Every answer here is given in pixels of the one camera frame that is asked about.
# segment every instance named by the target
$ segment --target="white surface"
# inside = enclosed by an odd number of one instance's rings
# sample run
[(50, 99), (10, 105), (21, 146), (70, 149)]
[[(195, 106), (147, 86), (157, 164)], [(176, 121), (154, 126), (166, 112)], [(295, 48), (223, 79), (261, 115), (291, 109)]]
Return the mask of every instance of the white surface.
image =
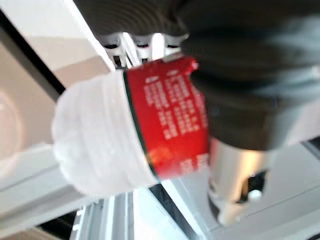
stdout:
[(65, 91), (57, 103), (52, 133), (64, 176), (83, 193), (109, 197), (157, 183), (136, 132), (120, 70)]
[[(50, 128), (55, 103), (1, 42), (0, 74), (0, 96), (5, 97), (15, 116), (3, 119), (5, 116), (0, 115), (0, 118), (7, 123), (6, 130), (16, 134), (18, 144), (14, 152), (23, 151), (38, 143), (51, 143)], [(0, 135), (2, 134), (4, 141), (10, 140), (6, 137), (6, 132), (0, 130)]]
[(77, 65), (90, 77), (115, 69), (72, 0), (0, 0), (0, 8), (66, 87), (84, 80)]
[(20, 154), (16, 168), (0, 183), (0, 239), (94, 200), (67, 183), (48, 145)]
[(148, 189), (133, 192), (134, 239), (187, 240), (176, 222)]

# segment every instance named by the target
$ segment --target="bottle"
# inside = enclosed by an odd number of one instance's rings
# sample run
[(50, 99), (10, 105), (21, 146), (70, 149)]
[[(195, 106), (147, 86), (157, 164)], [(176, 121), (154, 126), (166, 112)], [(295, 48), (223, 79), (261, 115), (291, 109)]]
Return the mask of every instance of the bottle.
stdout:
[(108, 197), (206, 167), (204, 97), (190, 80), (197, 66), (178, 53), (66, 90), (52, 124), (65, 178)]

